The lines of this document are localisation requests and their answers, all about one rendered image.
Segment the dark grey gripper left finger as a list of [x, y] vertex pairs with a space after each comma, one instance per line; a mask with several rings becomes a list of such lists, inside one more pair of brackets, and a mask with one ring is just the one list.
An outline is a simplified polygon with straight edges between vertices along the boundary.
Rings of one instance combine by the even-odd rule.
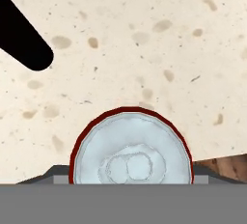
[[37, 184], [68, 184], [69, 183], [69, 167], [67, 165], [54, 165], [48, 169], [43, 175], [20, 182], [37, 183]]

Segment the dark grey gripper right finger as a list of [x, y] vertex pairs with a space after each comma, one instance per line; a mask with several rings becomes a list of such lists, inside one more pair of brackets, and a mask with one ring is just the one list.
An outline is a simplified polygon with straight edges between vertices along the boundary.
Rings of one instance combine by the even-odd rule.
[[220, 176], [213, 172], [211, 169], [202, 166], [194, 165], [194, 184], [222, 184], [222, 183], [232, 183], [241, 184], [240, 181], [230, 179], [228, 177]]

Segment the red drink can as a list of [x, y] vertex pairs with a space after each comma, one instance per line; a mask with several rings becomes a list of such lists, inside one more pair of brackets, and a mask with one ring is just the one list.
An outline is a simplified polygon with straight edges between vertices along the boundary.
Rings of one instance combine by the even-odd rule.
[[191, 184], [192, 155], [178, 129], [143, 107], [119, 107], [92, 120], [76, 139], [71, 184]]

